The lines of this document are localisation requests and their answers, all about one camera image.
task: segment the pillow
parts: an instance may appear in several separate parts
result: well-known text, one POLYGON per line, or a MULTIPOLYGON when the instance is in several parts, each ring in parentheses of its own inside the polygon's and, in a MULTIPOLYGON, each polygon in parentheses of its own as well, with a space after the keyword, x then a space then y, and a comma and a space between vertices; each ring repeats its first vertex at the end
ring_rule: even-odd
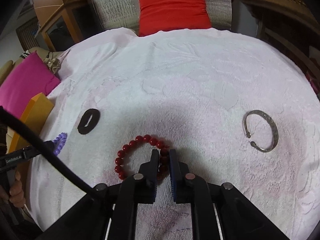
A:
POLYGON ((47 96, 59 84, 60 80, 33 52, 11 71, 0 86, 0 106, 20 118, 32 97, 39 93, 47 96))
POLYGON ((209 29, 205 0, 139 0, 139 36, 178 29, 209 29))
POLYGON ((1 68, 0 68, 0 86, 10 74, 11 70, 13 69, 13 61, 7 61, 1 68))

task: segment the purple beaded bracelet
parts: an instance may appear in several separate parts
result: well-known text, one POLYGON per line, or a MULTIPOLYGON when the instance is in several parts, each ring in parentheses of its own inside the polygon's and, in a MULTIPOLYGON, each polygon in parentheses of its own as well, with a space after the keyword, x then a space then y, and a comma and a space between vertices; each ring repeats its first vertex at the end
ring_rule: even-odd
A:
POLYGON ((62 132, 61 134, 59 134, 52 142, 56 145, 59 143, 59 145, 57 146, 57 148, 53 151, 54 155, 58 155, 60 153, 60 151, 62 150, 62 148, 64 147, 65 143, 67 140, 67 134, 62 132))

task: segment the black hair tie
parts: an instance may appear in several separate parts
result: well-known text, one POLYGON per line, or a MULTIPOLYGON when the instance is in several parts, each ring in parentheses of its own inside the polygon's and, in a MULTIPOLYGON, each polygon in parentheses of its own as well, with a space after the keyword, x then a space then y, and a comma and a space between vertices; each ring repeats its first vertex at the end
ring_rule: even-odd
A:
POLYGON ((81 117, 80 123, 78 125, 78 131, 80 134, 87 134, 96 127, 100 119, 100 111, 97 109, 88 109, 84 112, 83 116, 81 117))

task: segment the red beaded bracelet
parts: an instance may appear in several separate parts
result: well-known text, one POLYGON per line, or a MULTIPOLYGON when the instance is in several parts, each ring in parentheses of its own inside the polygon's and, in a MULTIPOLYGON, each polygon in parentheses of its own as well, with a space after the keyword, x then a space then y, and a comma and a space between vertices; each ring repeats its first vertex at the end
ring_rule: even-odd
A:
POLYGON ((118 173, 119 179, 125 179, 127 174, 123 170, 121 166, 123 164, 123 158, 127 153, 131 150, 135 149, 135 147, 141 143, 150 143, 151 146, 156 146, 160 149, 160 163, 159 163, 159 171, 157 174, 157 179, 160 180, 163 178, 164 173, 168 170, 169 163, 169 152, 168 145, 165 145, 163 141, 158 140, 157 138, 151 137, 146 134, 145 136, 138 135, 135 140, 129 142, 129 144, 125 144, 122 146, 122 150, 118 151, 118 157, 115 159, 116 167, 115 172, 118 173))

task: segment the metal bangle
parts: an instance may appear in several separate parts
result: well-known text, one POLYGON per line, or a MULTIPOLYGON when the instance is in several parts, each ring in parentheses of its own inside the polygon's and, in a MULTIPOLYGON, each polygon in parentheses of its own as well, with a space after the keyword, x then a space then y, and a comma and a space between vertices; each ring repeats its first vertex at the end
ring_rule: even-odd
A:
POLYGON ((257 114, 257 115, 261 116, 264 120, 266 120, 268 122, 268 124, 270 125, 271 130, 272 130, 272 134, 273 134, 273 146, 270 149, 260 148, 259 146, 257 146, 257 144, 254 141, 250 142, 251 146, 256 148, 257 150, 259 150, 261 152, 264 152, 264 153, 272 151, 277 146, 278 140, 279 140, 278 129, 277 129, 277 126, 276 126, 275 122, 272 120, 272 118, 269 115, 267 115, 263 111, 252 110, 252 111, 248 112, 244 116, 244 130, 245 130, 245 134, 246 134, 246 136, 248 138, 251 137, 251 133, 248 131, 248 128, 247 128, 247 117, 250 114, 257 114))

